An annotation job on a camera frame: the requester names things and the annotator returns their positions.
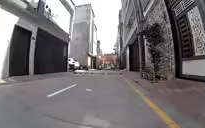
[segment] white lane marking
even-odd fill
[[[51,94],[47,95],[47,97],[48,97],[48,98],[53,97],[53,96],[55,96],[55,95],[57,95],[57,94],[59,94],[59,93],[61,93],[61,92],[67,91],[67,90],[69,90],[69,89],[71,89],[71,88],[73,88],[73,87],[75,87],[75,86],[77,86],[77,84],[71,85],[71,86],[69,86],[69,87],[67,87],[67,88],[58,90],[58,91],[56,91],[56,92],[54,92],[54,93],[51,93]]]
[[[92,89],[86,89],[86,91],[91,92],[91,91],[92,91]]]

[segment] tree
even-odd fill
[[[147,40],[148,52],[150,54],[151,63],[153,65],[153,78],[159,78],[158,71],[160,69],[161,62],[161,51],[158,45],[163,42],[163,37],[161,36],[161,26],[158,23],[149,25],[143,31],[143,35]]]

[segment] alley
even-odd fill
[[[121,75],[65,75],[0,87],[0,128],[165,128]]]

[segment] white car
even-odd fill
[[[69,58],[68,60],[69,66],[74,66],[75,69],[79,69],[80,64],[77,60],[74,60],[73,58]]]

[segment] yellow road line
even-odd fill
[[[170,128],[180,128],[180,126],[175,123],[171,117],[165,114],[152,100],[144,95],[144,93],[137,89],[129,80],[127,80],[124,76],[122,76],[124,80],[133,88],[139,96],[155,111],[155,113],[170,127]]]

